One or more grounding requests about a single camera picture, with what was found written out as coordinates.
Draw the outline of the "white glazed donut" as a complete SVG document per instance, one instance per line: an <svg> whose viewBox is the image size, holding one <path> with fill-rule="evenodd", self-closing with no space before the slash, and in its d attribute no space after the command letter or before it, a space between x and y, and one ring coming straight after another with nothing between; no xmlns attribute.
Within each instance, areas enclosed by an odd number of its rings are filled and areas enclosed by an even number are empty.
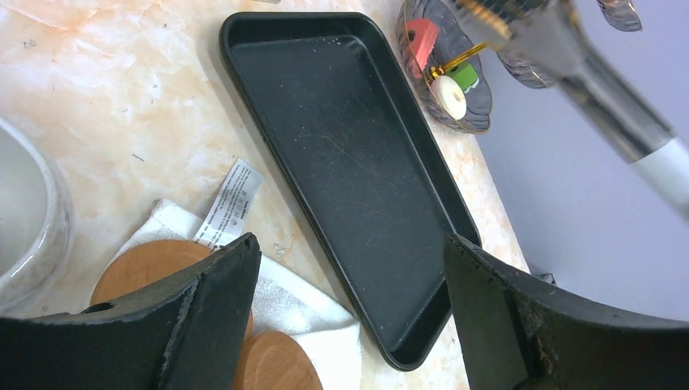
<svg viewBox="0 0 689 390"><path fill-rule="evenodd" d="M450 76L438 76L431 82L431 91L441 108L455 120L467 112L466 97L459 84Z"/></svg>

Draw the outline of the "wooden coaster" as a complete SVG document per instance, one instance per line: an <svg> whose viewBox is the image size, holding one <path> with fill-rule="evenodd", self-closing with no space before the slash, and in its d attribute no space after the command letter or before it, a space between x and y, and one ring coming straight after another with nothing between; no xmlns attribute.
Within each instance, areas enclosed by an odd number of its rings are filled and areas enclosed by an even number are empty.
<svg viewBox="0 0 689 390"><path fill-rule="evenodd" d="M289 335L265 331L242 345L235 389L322 389L312 361Z"/></svg>
<svg viewBox="0 0 689 390"><path fill-rule="evenodd" d="M231 251L188 240L155 240L116 257L96 283L90 309L140 318L174 301L192 299L209 278L232 269Z"/></svg>

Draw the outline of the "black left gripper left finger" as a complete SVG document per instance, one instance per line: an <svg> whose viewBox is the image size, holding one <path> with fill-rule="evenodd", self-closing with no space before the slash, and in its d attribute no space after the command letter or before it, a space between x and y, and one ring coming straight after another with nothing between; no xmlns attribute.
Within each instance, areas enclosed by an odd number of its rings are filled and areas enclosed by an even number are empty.
<svg viewBox="0 0 689 390"><path fill-rule="evenodd" d="M229 389L261 262L246 233L79 314L1 321L4 389Z"/></svg>

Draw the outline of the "green cake slice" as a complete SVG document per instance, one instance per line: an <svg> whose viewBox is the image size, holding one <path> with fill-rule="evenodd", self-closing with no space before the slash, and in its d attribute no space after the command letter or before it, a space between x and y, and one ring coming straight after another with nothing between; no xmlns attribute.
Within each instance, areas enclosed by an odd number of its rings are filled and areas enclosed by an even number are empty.
<svg viewBox="0 0 689 390"><path fill-rule="evenodd" d="M468 61L451 68L447 75L457 83L463 93L468 93L479 83L479 74Z"/></svg>

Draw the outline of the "red cake slice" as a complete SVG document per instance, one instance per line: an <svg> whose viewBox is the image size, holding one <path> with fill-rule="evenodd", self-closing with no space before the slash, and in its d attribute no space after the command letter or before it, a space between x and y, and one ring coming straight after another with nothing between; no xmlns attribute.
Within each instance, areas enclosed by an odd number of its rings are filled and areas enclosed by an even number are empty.
<svg viewBox="0 0 689 390"><path fill-rule="evenodd" d="M409 19L406 23L410 52L413 55L411 70L416 79L423 71L433 51L439 28L429 19Z"/></svg>

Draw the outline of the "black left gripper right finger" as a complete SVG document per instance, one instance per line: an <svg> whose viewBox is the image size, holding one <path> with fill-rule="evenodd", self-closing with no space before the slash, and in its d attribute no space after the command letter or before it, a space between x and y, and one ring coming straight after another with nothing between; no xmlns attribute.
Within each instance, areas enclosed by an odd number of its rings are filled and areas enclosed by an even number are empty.
<svg viewBox="0 0 689 390"><path fill-rule="evenodd" d="M471 388L687 388L687 323L567 292L458 235L444 265Z"/></svg>

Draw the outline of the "metal tongs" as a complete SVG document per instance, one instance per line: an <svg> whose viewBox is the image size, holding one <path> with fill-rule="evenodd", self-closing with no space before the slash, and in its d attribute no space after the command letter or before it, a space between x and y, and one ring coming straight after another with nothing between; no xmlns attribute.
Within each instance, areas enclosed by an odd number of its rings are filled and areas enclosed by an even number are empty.
<svg viewBox="0 0 689 390"><path fill-rule="evenodd" d="M543 68L601 136L684 219L688 146L596 52L570 1L460 1L456 17L495 51Z"/></svg>

